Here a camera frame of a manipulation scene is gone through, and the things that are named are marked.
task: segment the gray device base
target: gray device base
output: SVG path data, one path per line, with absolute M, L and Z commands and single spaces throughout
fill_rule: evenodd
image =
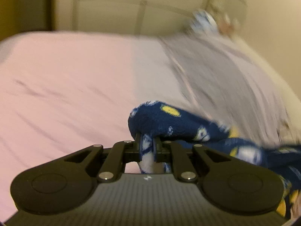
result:
M 81 206 L 56 215 L 17 212 L 7 226 L 281 226 L 286 220 L 272 211 L 257 216 L 225 212 L 210 204 L 198 187 L 172 174 L 122 174 L 101 183 Z

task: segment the bed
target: bed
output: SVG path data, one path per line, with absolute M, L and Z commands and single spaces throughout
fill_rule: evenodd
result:
M 199 7 L 212 14 L 223 10 L 240 26 L 246 20 L 245 0 L 229 0 L 231 6 L 223 9 L 216 0 L 195 0 L 188 8 L 179 8 L 175 0 L 170 0 L 172 9 L 171 4 L 158 7 L 154 1 L 137 1 L 56 0 L 56 29 L 64 31 L 25 33 L 1 42 L 0 83 L 5 87 L 0 90 L 0 150 L 4 164 L 0 168 L 0 221 L 16 211 L 9 186 L 23 170 L 91 144 L 111 147 L 117 141 L 130 140 L 128 115 L 145 101 L 159 100 L 193 109 L 169 68 L 170 58 L 162 41 L 143 35 L 180 31 Z M 104 16 L 108 20 L 101 20 L 101 12 L 106 14 L 108 9 L 99 11 L 99 2 L 108 8 L 117 7 L 112 5 L 116 2 L 127 2 L 132 13 L 122 13 L 119 7 L 112 10 L 111 16 Z M 124 27 L 116 21 L 112 25 L 112 19 L 125 14 Z M 290 126 L 283 130 L 284 141 L 279 143 L 297 143 L 301 129 L 299 99 L 241 37 L 233 36 L 232 42 L 231 46 L 236 45 L 269 75 L 280 92 Z M 139 168 L 130 163 L 126 172 L 138 173 Z

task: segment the metal rivet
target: metal rivet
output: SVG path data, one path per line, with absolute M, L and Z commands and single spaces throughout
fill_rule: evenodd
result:
M 196 175 L 194 172 L 183 172 L 181 174 L 181 177 L 186 179 L 186 180 L 190 180 L 190 179 L 194 179 L 196 178 Z
M 102 172 L 99 174 L 99 177 L 101 179 L 108 180 L 108 179 L 111 179 L 112 177 L 114 177 L 114 174 L 111 172 Z

